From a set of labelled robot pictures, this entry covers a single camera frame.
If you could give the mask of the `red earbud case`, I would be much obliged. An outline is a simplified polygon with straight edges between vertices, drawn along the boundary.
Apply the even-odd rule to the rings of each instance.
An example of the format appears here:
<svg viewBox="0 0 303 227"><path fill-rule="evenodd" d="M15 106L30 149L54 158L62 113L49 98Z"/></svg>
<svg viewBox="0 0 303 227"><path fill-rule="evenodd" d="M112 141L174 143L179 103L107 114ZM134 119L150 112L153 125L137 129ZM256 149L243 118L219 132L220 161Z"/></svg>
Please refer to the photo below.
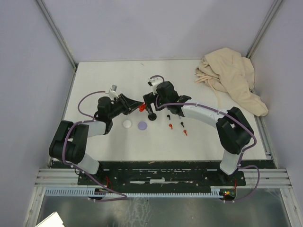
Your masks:
<svg viewBox="0 0 303 227"><path fill-rule="evenodd" d="M145 105L145 103L142 103L142 105L139 106L139 111L143 112L145 110L146 110L146 105Z"/></svg>

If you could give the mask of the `white earbud case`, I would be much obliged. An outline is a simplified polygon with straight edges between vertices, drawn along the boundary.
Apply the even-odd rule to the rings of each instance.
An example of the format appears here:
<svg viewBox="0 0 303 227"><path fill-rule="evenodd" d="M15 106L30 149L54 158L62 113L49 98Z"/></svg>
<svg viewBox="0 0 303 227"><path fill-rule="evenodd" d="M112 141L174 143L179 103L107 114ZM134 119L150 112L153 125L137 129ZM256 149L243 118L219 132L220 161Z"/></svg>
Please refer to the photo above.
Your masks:
<svg viewBox="0 0 303 227"><path fill-rule="evenodd" d="M132 126L132 122L130 120L123 121L124 128L129 129L129 128L131 128L131 126Z"/></svg>

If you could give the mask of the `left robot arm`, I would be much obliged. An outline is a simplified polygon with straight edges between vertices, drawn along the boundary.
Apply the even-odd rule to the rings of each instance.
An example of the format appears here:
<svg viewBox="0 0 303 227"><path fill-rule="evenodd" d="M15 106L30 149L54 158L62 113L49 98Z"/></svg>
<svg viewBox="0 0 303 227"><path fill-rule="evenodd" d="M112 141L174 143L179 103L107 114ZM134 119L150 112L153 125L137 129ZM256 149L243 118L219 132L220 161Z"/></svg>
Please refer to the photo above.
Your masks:
<svg viewBox="0 0 303 227"><path fill-rule="evenodd" d="M101 184L105 173L100 170L100 163L86 153L87 139L97 135L107 135L112 126L112 119L120 114L129 115L143 102L127 98L123 94L110 98L99 98L97 111L91 120L73 123L60 122L49 147L49 156L62 161L66 165L88 173L88 178L94 184Z"/></svg>

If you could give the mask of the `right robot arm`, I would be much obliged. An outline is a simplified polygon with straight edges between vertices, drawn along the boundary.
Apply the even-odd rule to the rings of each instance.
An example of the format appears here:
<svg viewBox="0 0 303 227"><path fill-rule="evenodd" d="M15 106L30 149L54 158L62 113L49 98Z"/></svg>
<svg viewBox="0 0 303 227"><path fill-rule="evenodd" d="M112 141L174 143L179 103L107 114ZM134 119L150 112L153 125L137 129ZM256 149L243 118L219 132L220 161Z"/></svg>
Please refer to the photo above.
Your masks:
<svg viewBox="0 0 303 227"><path fill-rule="evenodd" d="M257 143L254 131L242 111L237 107L219 110L196 102L189 96L180 96L171 82L158 77L151 77L148 85L152 91L143 99L151 121L156 119L156 111L166 108L171 114L201 121L217 130L224 149L217 179L223 185L230 184L234 180L234 173L240 169L244 152Z"/></svg>

